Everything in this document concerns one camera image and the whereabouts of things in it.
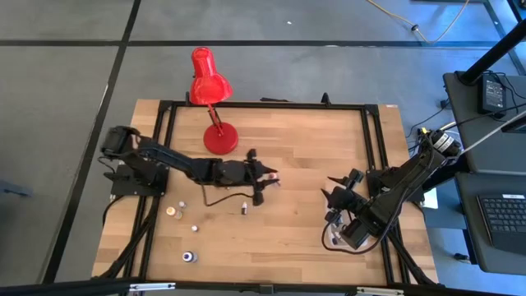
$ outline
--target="black pole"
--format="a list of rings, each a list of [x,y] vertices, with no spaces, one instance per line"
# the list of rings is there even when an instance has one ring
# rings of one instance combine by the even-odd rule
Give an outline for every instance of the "black pole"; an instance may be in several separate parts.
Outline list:
[[[493,46],[486,54],[476,61],[464,74],[460,80],[465,84],[474,83],[484,71],[504,57],[515,45],[519,44],[526,37],[526,20],[522,20],[504,38]]]

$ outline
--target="wooden table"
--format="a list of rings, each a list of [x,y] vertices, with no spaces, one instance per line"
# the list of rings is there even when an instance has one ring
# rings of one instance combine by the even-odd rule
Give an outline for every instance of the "wooden table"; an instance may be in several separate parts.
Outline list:
[[[154,129],[158,100],[137,101],[131,125],[145,136]],[[205,207],[201,189],[172,169],[161,199],[148,266],[148,280],[275,284],[385,284],[381,248],[352,256],[329,252],[321,246],[325,225],[325,198],[320,188],[332,190],[327,176],[341,178],[352,168],[367,170],[367,154],[358,111],[305,109],[218,108],[221,119],[238,130],[239,144],[224,159],[243,160],[251,148],[258,159],[279,171],[281,186],[264,190],[265,203],[254,207],[246,197],[233,197]],[[408,159],[398,107],[380,106],[381,123],[391,166]],[[161,137],[164,139],[165,126]],[[206,109],[178,108],[172,145],[191,157],[213,157],[202,135],[210,125]],[[374,127],[372,118],[370,126]],[[377,167],[376,135],[371,129]],[[365,179],[355,189],[368,197]],[[234,192],[252,194],[251,188],[206,188],[212,202]],[[127,244],[136,213],[136,197],[125,197],[109,211],[100,239],[93,275],[110,266]],[[169,206],[185,201],[181,220],[165,214]],[[241,215],[247,201],[248,213]],[[191,226],[197,225],[194,233]],[[422,213],[412,204],[400,215],[404,244],[432,280],[437,280]],[[138,247],[133,275],[138,273],[142,249]],[[198,261],[185,263],[190,250]],[[400,281],[396,251],[391,246],[394,277]]]

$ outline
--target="laptop keyboard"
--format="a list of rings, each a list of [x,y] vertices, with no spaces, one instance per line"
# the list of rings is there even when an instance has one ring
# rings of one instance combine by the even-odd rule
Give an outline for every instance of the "laptop keyboard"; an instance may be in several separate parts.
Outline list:
[[[526,199],[478,197],[488,230],[526,233]]]

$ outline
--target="lamp shade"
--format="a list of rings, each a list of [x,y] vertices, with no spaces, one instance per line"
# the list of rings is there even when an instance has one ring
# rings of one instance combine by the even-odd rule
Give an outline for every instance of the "lamp shade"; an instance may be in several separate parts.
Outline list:
[[[210,49],[194,49],[191,61],[196,73],[190,88],[190,101],[193,104],[216,104],[232,95],[232,86],[215,69],[214,54]]]

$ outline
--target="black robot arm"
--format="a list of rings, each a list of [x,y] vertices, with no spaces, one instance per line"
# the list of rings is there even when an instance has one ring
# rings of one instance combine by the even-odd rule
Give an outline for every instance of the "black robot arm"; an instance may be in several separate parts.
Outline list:
[[[279,181],[277,178],[257,181],[264,174],[277,173],[277,171],[265,167],[258,161],[254,149],[248,151],[247,159],[244,161],[223,161],[220,158],[193,159],[162,146],[147,136],[141,136],[139,131],[132,127],[110,128],[100,151],[105,158],[121,160],[131,168],[132,176],[118,171],[104,174],[114,182],[128,178],[143,187],[155,187],[166,182],[166,169],[161,165],[163,164],[184,172],[189,179],[200,185],[252,186],[254,206],[263,202],[261,193],[263,189]]]

